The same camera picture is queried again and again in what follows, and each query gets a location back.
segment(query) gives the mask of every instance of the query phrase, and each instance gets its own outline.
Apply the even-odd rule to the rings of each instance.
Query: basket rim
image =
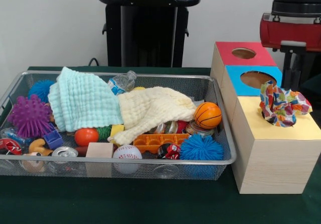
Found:
[[[19,73],[8,87],[2,98],[0,99],[0,106],[9,98],[10,93],[18,86],[22,77],[28,74],[60,74],[61,71],[40,71],[28,70]],[[116,72],[89,72],[97,76],[118,75]],[[160,77],[160,78],[197,78],[205,79],[213,83],[215,96],[218,105],[222,112],[222,122],[230,149],[230,159],[228,160],[163,160],[163,159],[116,159],[116,158],[88,158],[88,157],[64,157],[67,162],[91,162],[91,163],[126,163],[126,164],[169,164],[169,165],[229,165],[236,160],[236,149],[232,137],[230,125],[227,119],[225,107],[223,104],[222,96],[218,87],[216,79],[205,75],[170,75],[170,74],[137,74],[138,77]],[[30,161],[61,161],[61,157],[52,156],[18,156],[18,155],[0,155],[0,160],[30,160]]]

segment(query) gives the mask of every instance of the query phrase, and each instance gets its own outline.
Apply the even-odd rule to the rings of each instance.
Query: orange plastic tray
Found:
[[[157,154],[157,150],[162,144],[172,143],[180,146],[189,136],[189,134],[140,135],[134,140],[134,146],[136,146],[141,153],[150,151],[153,154]]]

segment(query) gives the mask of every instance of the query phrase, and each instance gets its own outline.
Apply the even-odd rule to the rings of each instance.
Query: cloth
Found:
[[[184,94],[170,88],[153,87],[118,96],[125,131],[114,136],[120,145],[167,121],[190,121],[196,106]]]
[[[48,95],[59,130],[73,132],[123,123],[118,98],[92,73],[64,67]]]
[[[296,122],[295,115],[312,112],[311,104],[300,92],[273,87],[272,81],[261,86],[260,96],[263,117],[276,126],[293,126]]]

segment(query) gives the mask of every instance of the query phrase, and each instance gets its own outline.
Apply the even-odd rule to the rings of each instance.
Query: purple spiky ball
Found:
[[[17,127],[17,135],[22,138],[42,137],[49,133],[51,109],[41,102],[37,95],[31,95],[30,99],[20,96],[8,121]]]

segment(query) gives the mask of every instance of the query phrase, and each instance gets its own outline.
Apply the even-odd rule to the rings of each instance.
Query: baseball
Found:
[[[113,158],[142,159],[142,156],[136,146],[123,145],[114,152]],[[129,175],[135,173],[138,170],[139,164],[114,163],[114,167],[119,173]]]

